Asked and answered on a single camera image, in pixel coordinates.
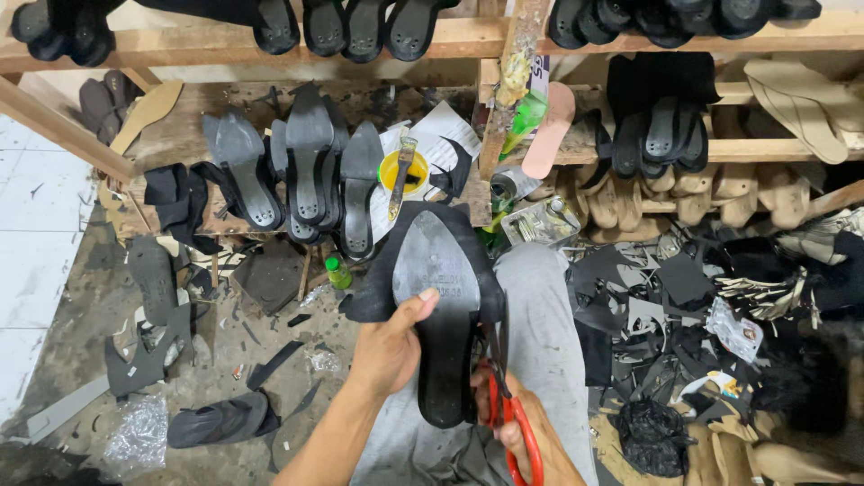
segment paintbrush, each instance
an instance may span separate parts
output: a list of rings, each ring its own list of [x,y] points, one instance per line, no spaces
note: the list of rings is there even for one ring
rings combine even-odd
[[[417,141],[414,138],[402,137],[400,142],[402,146],[399,148],[399,172],[396,175],[396,182],[393,183],[393,194],[390,196],[390,206],[387,208],[387,219],[390,221],[395,221],[399,216],[408,168],[414,161],[414,150],[417,148]]]

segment concrete floor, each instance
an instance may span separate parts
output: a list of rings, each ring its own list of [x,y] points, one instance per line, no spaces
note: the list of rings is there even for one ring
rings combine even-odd
[[[105,373],[105,337],[118,333],[126,319],[133,322],[133,313],[142,303],[141,293],[124,265],[124,257],[125,250],[116,242],[112,226],[105,222],[104,210],[97,206],[22,407],[0,427],[4,436],[26,437],[27,417]],[[227,288],[225,280],[216,299],[218,303],[194,324],[195,333],[206,344],[200,346],[202,342],[195,339],[195,365],[192,354],[183,351],[168,369],[165,384],[155,384],[143,391],[164,396],[170,416],[181,408],[197,408],[230,399],[247,391],[245,380],[256,363],[266,363],[291,340],[304,342],[305,345],[264,383],[276,412],[283,417],[282,428],[274,441],[276,467],[281,468],[305,442],[346,378],[357,324],[339,315],[338,300],[330,288],[303,309],[298,309],[297,302],[290,303],[276,317],[275,324],[273,318],[247,316],[243,311],[246,306]],[[289,329],[286,322],[300,311],[313,317]],[[224,329],[219,326],[222,319],[226,320]],[[242,322],[249,325],[260,346],[251,339]],[[314,348],[321,345],[338,356],[339,372],[313,370],[308,354],[317,352]],[[234,380],[232,370],[241,363],[245,364],[244,376]],[[286,419],[319,378],[321,387],[312,405]],[[40,445],[68,446],[67,453],[87,455],[84,466],[99,468],[104,476],[116,478],[122,468],[106,460],[105,447],[121,422],[121,408],[110,393],[105,393]],[[284,450],[284,442],[288,442],[290,451]],[[129,476],[120,479],[125,484],[171,486],[269,485],[275,476],[267,471],[269,461],[270,452],[262,438],[186,450],[168,448],[166,469],[134,477],[132,481],[128,481]],[[0,459],[3,476],[9,476],[8,468],[28,467],[38,470],[41,465]]]

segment scissors handle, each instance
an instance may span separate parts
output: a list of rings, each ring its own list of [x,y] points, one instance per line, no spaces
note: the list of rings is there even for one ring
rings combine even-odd
[[[528,415],[522,407],[522,402],[519,398],[513,397],[507,399],[498,393],[498,382],[493,375],[489,376],[489,423],[490,427],[494,427],[498,419],[498,400],[501,398],[501,407],[504,409],[504,422],[512,422],[514,419],[522,429],[522,438],[525,441],[525,447],[528,451],[528,459],[531,463],[531,486],[543,486],[543,458],[540,456],[540,447],[537,446],[537,438],[534,437],[534,431],[531,429],[531,424],[528,421]],[[510,476],[516,486],[528,486],[528,483],[522,478],[522,473],[519,472],[519,464],[516,461],[516,456],[512,452],[507,451],[507,467],[510,469]]]

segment knee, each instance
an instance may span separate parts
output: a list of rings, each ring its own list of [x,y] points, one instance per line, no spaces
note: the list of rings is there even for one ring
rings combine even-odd
[[[499,280],[509,275],[529,278],[535,274],[564,273],[567,266],[567,260],[556,250],[539,243],[520,243],[499,257],[495,273]]]

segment forearm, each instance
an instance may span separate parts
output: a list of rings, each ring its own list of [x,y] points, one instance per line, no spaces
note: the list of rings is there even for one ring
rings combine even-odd
[[[373,396],[349,377],[312,436],[273,486],[348,484],[383,404],[383,398]]]

